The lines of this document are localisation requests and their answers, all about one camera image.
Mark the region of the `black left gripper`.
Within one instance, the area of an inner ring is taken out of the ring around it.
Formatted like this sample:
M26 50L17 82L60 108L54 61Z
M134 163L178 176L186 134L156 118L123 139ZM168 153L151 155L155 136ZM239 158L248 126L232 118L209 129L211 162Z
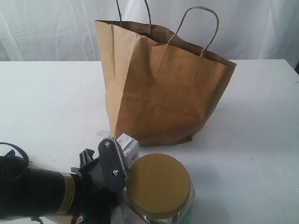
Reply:
M108 190L104 183L99 157L93 158L94 151L85 149L79 154L80 167L72 172L80 179L78 213L84 224L109 224L114 207L118 205L118 194Z

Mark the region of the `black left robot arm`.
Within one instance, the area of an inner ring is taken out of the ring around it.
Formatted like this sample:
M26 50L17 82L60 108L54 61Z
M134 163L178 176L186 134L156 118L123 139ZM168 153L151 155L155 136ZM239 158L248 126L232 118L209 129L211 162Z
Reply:
M14 150L0 158L0 217L29 217L39 221L46 216L70 216L76 224L108 224L118 205L118 194L126 176L116 155L108 159L81 153L79 168L70 173L34 168Z

